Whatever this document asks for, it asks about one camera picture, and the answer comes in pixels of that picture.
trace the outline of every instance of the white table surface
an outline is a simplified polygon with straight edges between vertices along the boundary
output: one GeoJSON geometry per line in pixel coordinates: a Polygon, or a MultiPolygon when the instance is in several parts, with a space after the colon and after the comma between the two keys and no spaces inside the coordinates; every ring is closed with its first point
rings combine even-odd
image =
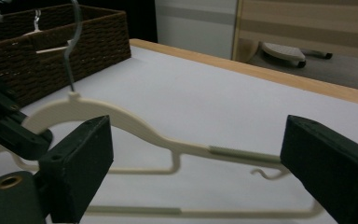
{"type": "MultiPolygon", "coordinates": [[[[358,143],[358,104],[131,47],[132,57],[75,84],[85,98],[120,105],[180,140],[279,155],[288,115],[314,119],[358,143]]],[[[23,108],[66,97],[69,88],[23,108]]],[[[51,128],[55,143],[76,122],[51,128]]],[[[169,167],[170,154],[113,129],[116,167],[169,167]]],[[[211,209],[307,208],[311,197],[292,175],[268,181],[251,166],[183,156],[175,175],[109,175],[92,204],[211,209]]],[[[0,175],[19,170],[0,153],[0,175]]],[[[84,217],[82,223],[336,223],[312,219],[84,217]]]]}

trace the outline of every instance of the white plastic hanger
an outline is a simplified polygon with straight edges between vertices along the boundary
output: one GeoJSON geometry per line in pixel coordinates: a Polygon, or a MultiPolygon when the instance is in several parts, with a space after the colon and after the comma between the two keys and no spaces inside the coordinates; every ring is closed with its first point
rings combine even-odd
{"type": "MultiPolygon", "coordinates": [[[[76,12],[76,34],[74,40],[64,53],[67,74],[71,80],[71,91],[69,98],[42,106],[35,113],[24,120],[22,126],[33,133],[42,133],[53,125],[66,121],[81,121],[104,115],[110,116],[111,125],[128,133],[136,135],[141,139],[158,147],[167,148],[172,152],[172,167],[170,169],[140,169],[111,168],[109,174],[123,175],[168,175],[177,172],[180,168],[180,156],[182,154],[198,156],[211,160],[229,161],[235,163],[249,164],[279,170],[274,176],[266,175],[260,169],[254,169],[253,174],[260,173],[266,179],[275,180],[289,175],[282,164],[279,156],[263,153],[241,151],[223,147],[208,147],[204,145],[190,144],[175,140],[158,133],[146,122],[133,115],[131,112],[105,102],[85,99],[75,92],[73,85],[72,70],[69,66],[69,54],[75,46],[80,33],[80,13],[76,0],[72,0],[76,12]]],[[[25,170],[37,170],[36,165],[27,164],[21,158],[13,155],[15,162],[25,170]]],[[[115,215],[115,216],[142,216],[142,217],[212,217],[212,218],[308,218],[319,215],[323,208],[314,201],[310,209],[287,209],[287,210],[199,210],[182,208],[150,208],[150,207],[122,207],[122,206],[90,206],[89,215],[115,215]]]]}
{"type": "MultiPolygon", "coordinates": [[[[36,33],[39,33],[39,32],[42,32],[41,30],[39,30],[39,20],[40,20],[40,17],[42,16],[42,11],[40,9],[36,9],[34,11],[34,30],[30,33],[27,33],[25,35],[33,35],[33,34],[36,34],[36,33]]],[[[64,49],[67,49],[68,46],[65,46],[65,47],[59,47],[59,48],[53,48],[53,49],[41,49],[41,50],[37,50],[36,53],[37,54],[41,54],[41,53],[48,53],[48,52],[52,52],[52,51],[57,51],[57,50],[64,50],[64,49]]]]}

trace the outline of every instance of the woven basket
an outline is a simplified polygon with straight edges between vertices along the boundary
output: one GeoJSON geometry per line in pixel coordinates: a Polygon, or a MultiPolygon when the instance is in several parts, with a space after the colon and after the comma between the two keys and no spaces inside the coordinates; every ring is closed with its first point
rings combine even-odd
{"type": "MultiPolygon", "coordinates": [[[[131,56],[126,14],[81,6],[83,30],[71,53],[74,79],[92,75],[131,56]]],[[[0,77],[17,93],[18,104],[28,105],[69,85],[63,50],[38,50],[67,45],[75,32],[72,5],[41,8],[39,29],[34,31],[34,10],[4,15],[0,23],[0,77]]]]}

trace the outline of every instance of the hanger bar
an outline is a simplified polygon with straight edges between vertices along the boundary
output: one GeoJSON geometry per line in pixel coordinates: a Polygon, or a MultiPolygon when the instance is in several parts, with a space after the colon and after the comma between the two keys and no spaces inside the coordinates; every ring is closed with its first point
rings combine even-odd
{"type": "MultiPolygon", "coordinates": [[[[197,157],[202,157],[205,159],[211,159],[211,160],[217,160],[217,161],[227,161],[227,162],[235,162],[235,163],[241,163],[246,165],[253,165],[258,167],[266,167],[271,169],[277,169],[280,170],[280,173],[277,174],[277,177],[270,177],[265,175],[264,172],[262,172],[260,169],[255,169],[252,171],[252,174],[260,173],[263,177],[266,179],[274,180],[281,177],[284,177],[285,175],[289,175],[290,172],[280,164],[279,157],[270,156],[267,154],[262,153],[254,153],[254,152],[246,152],[241,151],[237,149],[229,149],[229,148],[219,148],[219,152],[221,154],[215,154],[217,147],[207,147],[203,145],[191,145],[189,143],[184,142],[178,142],[186,148],[186,153],[172,153],[172,166],[168,169],[153,169],[153,168],[116,168],[111,167],[108,171],[108,174],[117,174],[117,175],[172,175],[179,171],[181,162],[180,162],[180,156],[182,154],[186,155],[192,155],[197,157]],[[235,154],[228,154],[232,151],[239,151],[235,154]],[[269,158],[270,161],[260,160],[262,158],[269,158]]],[[[12,154],[14,162],[16,164],[28,171],[37,171],[38,166],[36,164],[28,164],[24,162],[20,157],[18,157],[15,154],[12,154]]]]}
{"type": "Polygon", "coordinates": [[[174,207],[95,206],[86,211],[88,216],[175,217],[175,218],[310,218],[324,209],[316,201],[310,209],[283,210],[200,210],[174,207]]]}

